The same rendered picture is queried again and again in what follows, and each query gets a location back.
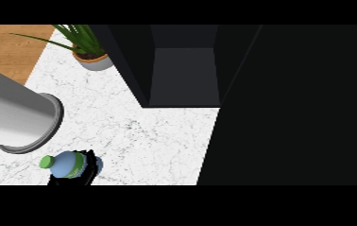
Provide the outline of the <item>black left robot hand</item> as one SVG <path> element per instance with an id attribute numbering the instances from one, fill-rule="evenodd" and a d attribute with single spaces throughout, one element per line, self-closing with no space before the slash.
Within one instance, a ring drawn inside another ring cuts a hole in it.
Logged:
<path id="1" fill-rule="evenodd" d="M 79 154 L 86 160 L 86 165 L 83 166 L 83 171 L 80 175 L 75 178 L 55 178 L 54 175 L 49 175 L 48 185 L 89 185 L 92 179 L 98 172 L 97 159 L 92 153 L 92 150 L 80 150 Z"/>

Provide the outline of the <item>blue green-capped water bottle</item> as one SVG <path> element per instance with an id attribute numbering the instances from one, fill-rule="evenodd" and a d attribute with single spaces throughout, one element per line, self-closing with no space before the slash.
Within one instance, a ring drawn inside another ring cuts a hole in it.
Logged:
<path id="1" fill-rule="evenodd" d="M 64 151 L 55 156 L 45 155 L 38 167 L 48 169 L 57 179 L 78 178 L 86 167 L 86 156 L 76 151 Z"/>

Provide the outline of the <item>dark grey cabinet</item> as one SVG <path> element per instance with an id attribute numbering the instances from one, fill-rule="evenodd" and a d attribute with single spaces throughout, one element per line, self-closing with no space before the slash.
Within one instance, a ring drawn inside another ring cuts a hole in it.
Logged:
<path id="1" fill-rule="evenodd" d="M 257 25 L 92 25 L 142 108 L 218 108 Z"/>

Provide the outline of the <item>dark grey cabinet door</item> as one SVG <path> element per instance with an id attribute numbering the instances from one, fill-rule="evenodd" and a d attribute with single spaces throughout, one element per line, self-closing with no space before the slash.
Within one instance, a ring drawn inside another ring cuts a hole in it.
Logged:
<path id="1" fill-rule="evenodd" d="M 357 184 L 357 25 L 262 26 L 197 182 Z"/>

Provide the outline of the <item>grey cylindrical appliance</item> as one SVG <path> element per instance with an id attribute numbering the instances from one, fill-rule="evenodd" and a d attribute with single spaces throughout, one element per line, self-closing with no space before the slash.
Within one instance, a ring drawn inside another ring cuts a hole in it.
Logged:
<path id="1" fill-rule="evenodd" d="M 51 139 L 61 121 L 60 100 L 0 74 L 0 149 L 10 154 L 32 152 Z"/>

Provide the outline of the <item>potted green plant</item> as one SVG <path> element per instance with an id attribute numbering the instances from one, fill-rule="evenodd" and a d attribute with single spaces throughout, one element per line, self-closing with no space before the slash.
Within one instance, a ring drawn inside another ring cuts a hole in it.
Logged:
<path id="1" fill-rule="evenodd" d="M 41 37 L 14 33 L 14 36 L 49 43 L 72 52 L 73 59 L 89 71 L 103 71 L 113 66 L 108 54 L 98 42 L 88 25 L 52 25 L 70 42 L 64 45 Z"/>

